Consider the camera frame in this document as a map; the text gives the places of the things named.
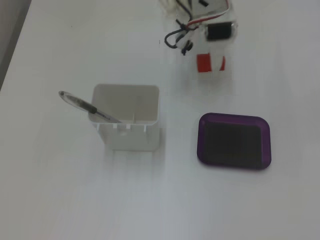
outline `black wire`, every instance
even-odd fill
[[[186,8],[186,6],[184,6],[184,5],[182,4],[182,2],[180,2],[179,0],[175,0],[175,1],[176,1],[177,4],[179,4],[180,7],[189,15],[189,22],[190,22],[190,21],[193,19],[191,12],[188,10],[188,8]],[[175,35],[175,34],[177,34],[177,33],[180,33],[180,32],[182,32],[182,31],[186,31],[186,33],[188,33],[189,31],[194,31],[194,30],[196,30],[196,29],[198,28],[197,26],[194,27],[194,28],[190,28],[190,27],[186,26],[185,24],[181,23],[178,19],[176,19],[175,21],[179,24],[180,29],[179,29],[179,30],[176,30],[176,31],[173,31],[173,32],[170,32],[170,33],[167,34],[167,35],[165,36],[165,38],[164,38],[164,43],[165,43],[169,48],[172,48],[172,49],[176,49],[176,48],[177,48],[177,45],[176,45],[176,44],[175,44],[175,45],[171,45],[171,44],[167,41],[168,37],[170,37],[170,36],[172,36],[172,35]]]
[[[175,34],[177,34],[177,33],[180,33],[180,32],[182,32],[182,31],[184,31],[184,30],[181,28],[181,29],[179,29],[179,30],[170,32],[169,34],[167,34],[167,35],[164,37],[164,43],[165,43],[169,48],[176,49],[177,46],[176,46],[176,45],[171,45],[171,44],[167,41],[167,39],[168,39],[168,37],[170,37],[170,36],[172,36],[172,35],[175,35]]]
[[[189,15],[189,22],[193,19],[191,12],[186,8],[185,5],[182,4],[179,0],[175,0],[177,4],[180,5],[180,7]]]

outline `white surface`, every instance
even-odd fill
[[[105,122],[96,114],[88,113],[107,148],[124,151],[155,151],[159,148],[157,86],[98,84],[93,91],[92,105],[121,122]]]
[[[165,46],[177,26],[156,1],[32,1],[0,91],[1,239],[319,238],[319,1],[233,3],[229,71],[198,79],[194,51]],[[98,83],[159,86],[157,153],[104,150],[58,95],[89,101]],[[209,112],[267,120],[270,167],[201,165]]]

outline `pen holder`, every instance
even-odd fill
[[[105,144],[113,150],[154,151],[159,147],[159,88],[152,85],[99,84],[92,105],[121,123],[88,117]]]

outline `purple frame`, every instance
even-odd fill
[[[261,130],[261,161],[262,169],[267,168],[271,163],[271,139],[270,139],[270,127],[266,120],[258,116],[243,116],[243,115],[231,115],[222,113],[207,113],[200,118],[199,130],[198,130],[198,144],[197,144],[197,156],[199,160],[206,164],[203,160],[203,150],[205,142],[205,129],[206,122],[211,123],[223,123],[223,124],[237,124],[246,126],[256,126]]]

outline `purple tray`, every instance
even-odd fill
[[[261,117],[256,116],[243,116],[243,115],[231,115],[231,114],[221,114],[221,113],[207,113],[203,115],[199,121],[199,130],[198,130],[198,143],[197,143],[197,156],[199,160],[210,166],[224,165],[223,163],[214,163],[214,160],[208,161],[205,154],[205,141],[206,133],[205,126],[207,123],[214,124],[226,124],[226,125],[235,125],[235,126],[255,126],[260,129],[261,136],[261,158],[259,155],[259,165],[253,167],[255,169],[265,169],[271,163],[271,139],[270,139],[270,127],[269,124],[262,119]]]

